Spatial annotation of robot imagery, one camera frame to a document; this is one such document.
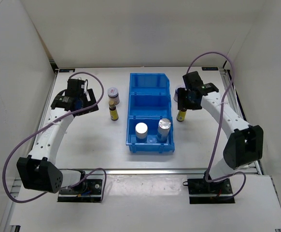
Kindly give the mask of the small yellow-label bottle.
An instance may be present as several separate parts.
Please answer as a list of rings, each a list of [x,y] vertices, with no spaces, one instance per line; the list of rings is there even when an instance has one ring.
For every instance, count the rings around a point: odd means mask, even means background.
[[[110,110],[110,116],[112,121],[117,121],[119,116],[116,109],[116,105],[113,100],[109,100],[109,110]]]
[[[179,122],[183,122],[186,116],[186,109],[179,110],[177,113],[176,120]]]

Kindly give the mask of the silver-top white canister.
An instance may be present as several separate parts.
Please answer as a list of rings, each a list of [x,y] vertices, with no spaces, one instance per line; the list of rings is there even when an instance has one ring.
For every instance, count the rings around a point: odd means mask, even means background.
[[[167,118],[162,118],[159,120],[157,128],[157,140],[159,142],[165,142],[168,139],[168,134],[171,128],[171,121]]]
[[[140,122],[135,126],[135,135],[138,143],[147,142],[147,133],[148,126],[145,123]]]

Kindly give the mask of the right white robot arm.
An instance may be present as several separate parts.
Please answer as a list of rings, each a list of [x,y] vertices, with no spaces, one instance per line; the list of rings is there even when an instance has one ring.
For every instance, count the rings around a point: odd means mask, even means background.
[[[184,75],[183,81],[184,87],[177,90],[178,109],[205,109],[218,123],[217,132],[223,131],[227,137],[223,157],[216,164],[211,157],[203,180],[204,190],[214,193],[221,181],[262,158],[264,131],[259,125],[253,126],[242,119],[213,83],[203,83],[197,71]]]

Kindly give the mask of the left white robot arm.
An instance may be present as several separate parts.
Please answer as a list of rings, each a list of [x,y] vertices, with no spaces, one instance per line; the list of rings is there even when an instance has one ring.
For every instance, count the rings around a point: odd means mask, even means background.
[[[26,158],[19,158],[17,170],[26,189],[57,193],[71,187],[83,193],[87,181],[83,171],[59,170],[56,156],[67,128],[76,116],[98,110],[92,89],[85,89],[86,82],[69,79],[67,89],[59,92],[51,103],[48,128],[44,130]]]

